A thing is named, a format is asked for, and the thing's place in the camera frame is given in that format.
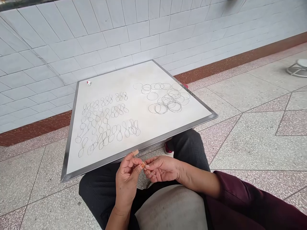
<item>maroon sleeve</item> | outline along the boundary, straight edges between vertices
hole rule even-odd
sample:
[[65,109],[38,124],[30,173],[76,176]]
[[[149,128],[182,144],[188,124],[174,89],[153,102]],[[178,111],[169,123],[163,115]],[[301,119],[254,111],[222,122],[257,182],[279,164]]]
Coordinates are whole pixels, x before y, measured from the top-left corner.
[[214,172],[221,183],[219,200],[266,229],[307,229],[307,216],[294,206],[224,172]]

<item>black pants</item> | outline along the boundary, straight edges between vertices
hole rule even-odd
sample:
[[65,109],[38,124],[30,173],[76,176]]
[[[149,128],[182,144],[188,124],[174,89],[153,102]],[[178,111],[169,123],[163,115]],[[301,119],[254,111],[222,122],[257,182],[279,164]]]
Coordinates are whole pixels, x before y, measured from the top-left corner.
[[[204,146],[198,132],[190,129],[177,134],[167,142],[167,146],[174,151],[175,159],[210,171]],[[119,165],[120,163],[102,166],[85,174],[80,181],[79,194],[102,229],[106,228],[115,205],[115,174]],[[137,189],[131,208],[129,228],[132,229],[133,226],[133,229],[136,229],[138,223],[134,214],[152,194],[161,188],[174,184],[178,184],[178,182],[175,180],[157,182],[148,189]]]

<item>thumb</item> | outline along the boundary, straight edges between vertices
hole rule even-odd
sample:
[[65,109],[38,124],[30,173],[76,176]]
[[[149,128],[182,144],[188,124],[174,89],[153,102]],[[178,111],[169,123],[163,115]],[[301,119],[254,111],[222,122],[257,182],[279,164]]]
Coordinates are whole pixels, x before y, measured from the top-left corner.
[[144,168],[143,164],[139,164],[138,166],[135,167],[130,176],[132,180],[135,180],[136,182],[138,181],[138,176],[140,175],[143,168]]

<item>person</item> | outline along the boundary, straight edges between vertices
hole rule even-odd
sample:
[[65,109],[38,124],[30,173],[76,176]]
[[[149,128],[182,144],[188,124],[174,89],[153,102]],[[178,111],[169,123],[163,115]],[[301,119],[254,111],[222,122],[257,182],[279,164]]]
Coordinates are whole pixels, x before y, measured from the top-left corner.
[[[121,163],[88,172],[79,194],[102,229],[307,229],[294,206],[232,175],[210,172],[199,133],[187,130],[165,145],[174,158]],[[137,189],[141,171],[153,183]]]

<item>terrazzo floor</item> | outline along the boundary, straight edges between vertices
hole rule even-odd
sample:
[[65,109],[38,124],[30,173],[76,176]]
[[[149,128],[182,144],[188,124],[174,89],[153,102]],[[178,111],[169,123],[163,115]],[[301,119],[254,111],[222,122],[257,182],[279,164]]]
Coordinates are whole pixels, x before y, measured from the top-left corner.
[[[307,214],[307,78],[285,68],[307,43],[189,84],[219,117],[195,128],[211,170],[220,170]],[[68,127],[0,147],[0,229],[100,229],[78,195],[60,184]],[[141,154],[163,155],[162,146]],[[141,174],[138,188],[148,186]]]

